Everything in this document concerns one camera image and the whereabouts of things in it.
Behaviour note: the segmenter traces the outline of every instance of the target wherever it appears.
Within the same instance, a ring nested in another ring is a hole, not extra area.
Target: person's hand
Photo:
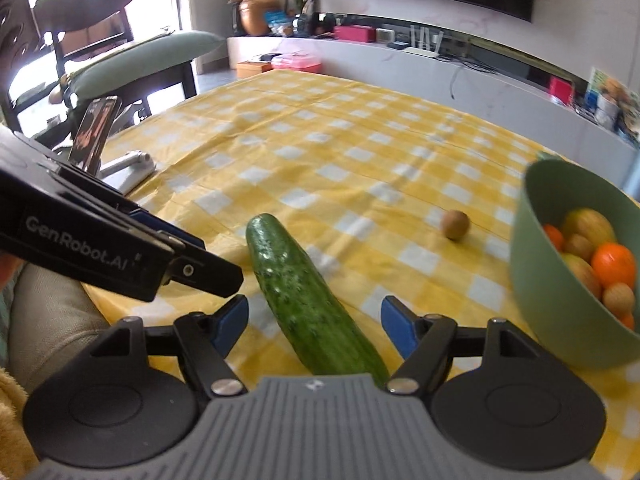
[[[21,263],[20,258],[0,250],[0,290],[4,288]]]

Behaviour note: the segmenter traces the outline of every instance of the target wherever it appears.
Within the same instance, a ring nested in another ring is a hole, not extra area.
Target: phone screen
[[[89,104],[74,139],[69,163],[95,175],[100,170],[100,155],[113,121],[120,110],[120,98],[110,96]]]

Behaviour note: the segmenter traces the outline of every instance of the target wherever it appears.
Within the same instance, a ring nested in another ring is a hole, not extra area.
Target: cucumber
[[[260,289],[302,364],[313,375],[369,373],[383,386],[380,354],[278,219],[251,219],[246,241]]]

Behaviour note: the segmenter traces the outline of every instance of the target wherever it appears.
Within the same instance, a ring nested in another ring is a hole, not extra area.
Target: bowl
[[[511,285],[523,318],[543,346],[570,366],[603,369],[640,358],[640,335],[585,288],[542,229],[547,223],[561,226],[567,213],[583,207],[602,213],[618,242],[640,262],[640,208],[591,171],[564,160],[540,160],[523,179],[511,233]]]

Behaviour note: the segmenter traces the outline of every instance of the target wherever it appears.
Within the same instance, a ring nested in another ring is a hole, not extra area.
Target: tablecloth
[[[527,330],[510,291],[509,236],[522,174],[540,149],[419,98],[278,70],[143,121],[110,140],[103,160],[151,153],[158,172],[132,199],[242,266],[249,327],[228,362],[251,389],[262,376],[308,372],[259,291],[244,240],[250,218],[270,212],[283,222],[393,371],[401,359],[380,326],[387,294],[419,315],[439,312],[462,326],[502,316]],[[472,221],[461,243],[438,230],[452,208]],[[109,322],[135,315],[169,324],[224,303],[178,283],[151,303],[87,290]],[[177,372],[174,362],[154,364]],[[453,373],[478,365],[456,359]],[[593,464],[631,478],[640,470],[640,364],[578,374],[607,407]]]

